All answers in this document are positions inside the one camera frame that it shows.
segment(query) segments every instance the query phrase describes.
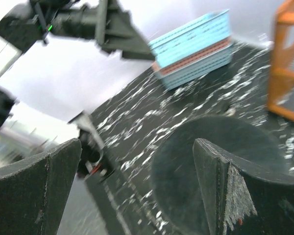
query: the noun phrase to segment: white wall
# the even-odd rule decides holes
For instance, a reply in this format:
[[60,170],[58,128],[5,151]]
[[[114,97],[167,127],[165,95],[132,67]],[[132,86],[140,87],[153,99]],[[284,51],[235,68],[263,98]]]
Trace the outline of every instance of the white wall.
[[[0,0],[0,19],[15,4],[24,1]],[[148,40],[207,12],[230,8],[234,34],[265,45],[270,41],[273,14],[281,2],[283,0],[120,0]],[[21,57],[0,79],[0,86],[28,105],[63,120],[83,109],[93,111],[150,66],[150,62],[121,60],[118,54],[106,57],[95,42],[52,37],[49,40],[47,47],[37,43]]]

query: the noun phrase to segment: black speckled floor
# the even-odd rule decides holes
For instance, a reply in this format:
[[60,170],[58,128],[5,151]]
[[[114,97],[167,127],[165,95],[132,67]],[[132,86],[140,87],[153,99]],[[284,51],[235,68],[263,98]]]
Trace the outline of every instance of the black speckled floor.
[[[228,103],[233,117],[276,137],[281,158],[294,171],[294,123],[265,110],[269,67],[268,51],[236,44],[229,66],[170,92],[147,70],[93,113],[109,158],[118,168],[104,184],[105,190],[113,195],[115,210],[133,235],[150,234],[142,232],[146,226],[154,234],[180,234],[154,200],[152,158],[178,126],[223,112]],[[96,187],[91,178],[87,184],[90,189]]]

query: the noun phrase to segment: robotic arm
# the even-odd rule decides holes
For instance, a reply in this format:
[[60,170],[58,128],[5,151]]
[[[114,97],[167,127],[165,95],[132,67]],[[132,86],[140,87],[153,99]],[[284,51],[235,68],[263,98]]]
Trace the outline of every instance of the robotic arm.
[[133,28],[130,14],[117,0],[100,0],[90,8],[72,8],[70,0],[29,0],[16,5],[0,21],[0,77],[37,41],[46,36],[95,40],[102,51],[122,51],[122,58],[154,60],[150,48]]
[[[103,52],[110,54],[120,50],[125,59],[154,60],[148,44],[131,25],[130,13],[123,11],[117,0],[100,0],[98,6],[93,8],[86,4],[81,8],[73,8],[77,1],[29,0],[8,12],[0,21],[0,77],[37,41],[47,45],[49,33],[60,37],[95,40]],[[46,124],[43,126],[42,123],[49,123],[48,132],[44,130]],[[46,143],[57,145],[78,137],[83,147],[79,173],[87,175],[104,165],[101,169],[103,172],[112,171],[109,170],[109,164],[103,161],[104,142],[88,115],[82,113],[64,125],[55,123],[59,123],[59,120],[16,103],[11,95],[0,91],[1,130],[21,132],[27,138],[34,135],[42,139],[39,146],[44,147]],[[55,130],[55,126],[65,126],[66,130]],[[60,138],[61,133],[65,133],[66,137]]]

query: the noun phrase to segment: black circular object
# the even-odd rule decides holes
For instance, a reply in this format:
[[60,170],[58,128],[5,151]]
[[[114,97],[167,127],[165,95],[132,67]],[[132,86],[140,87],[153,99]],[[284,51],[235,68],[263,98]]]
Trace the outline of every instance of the black circular object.
[[223,116],[184,123],[158,147],[151,167],[156,202],[184,235],[209,235],[193,160],[193,144],[197,138],[273,172],[288,173],[277,141],[251,124]]

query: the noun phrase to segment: plastic crate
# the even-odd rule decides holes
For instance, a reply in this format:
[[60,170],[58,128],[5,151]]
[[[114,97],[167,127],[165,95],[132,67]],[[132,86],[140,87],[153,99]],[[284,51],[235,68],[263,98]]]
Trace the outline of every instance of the plastic crate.
[[217,42],[213,45],[211,45],[210,47],[207,47],[203,50],[200,50],[174,64],[171,64],[165,68],[160,69],[159,65],[157,62],[155,62],[155,64],[153,65],[154,71],[157,71],[159,73],[161,73],[162,76],[166,76],[169,75],[170,73],[175,72],[176,70],[179,70],[185,66],[188,66],[194,62],[196,62],[197,60],[200,60],[206,56],[209,56],[221,49],[224,49],[226,47],[228,47],[229,45],[231,45],[231,39],[230,38],[226,38],[220,42]]
[[206,73],[216,70],[231,62],[232,59],[232,44],[218,50],[206,57],[200,58],[195,62],[184,66],[178,70],[175,70],[168,75],[163,75],[160,71],[157,71],[155,63],[153,69],[158,79],[161,80],[164,87],[167,90],[172,90],[176,87],[183,85],[189,81],[192,81]]
[[151,41],[160,68],[230,36],[228,10],[209,13]]

